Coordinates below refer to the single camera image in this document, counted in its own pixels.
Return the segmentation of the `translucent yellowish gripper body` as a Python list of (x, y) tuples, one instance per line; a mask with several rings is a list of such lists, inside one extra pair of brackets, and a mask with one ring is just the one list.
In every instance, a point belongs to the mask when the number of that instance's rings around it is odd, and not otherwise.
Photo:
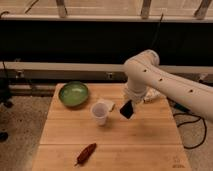
[(124, 93), (124, 104), (129, 100), (132, 101), (133, 109), (135, 112), (136, 105), (143, 101), (143, 93), (125, 92)]

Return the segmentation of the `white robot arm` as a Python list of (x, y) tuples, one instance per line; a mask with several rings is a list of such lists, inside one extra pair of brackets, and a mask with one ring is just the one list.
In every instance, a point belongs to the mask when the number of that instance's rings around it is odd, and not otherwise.
[(126, 98), (139, 103), (146, 95), (147, 88), (154, 88), (213, 122), (213, 87), (165, 72), (158, 68), (159, 62), (159, 56), (153, 50), (145, 50), (125, 61)]

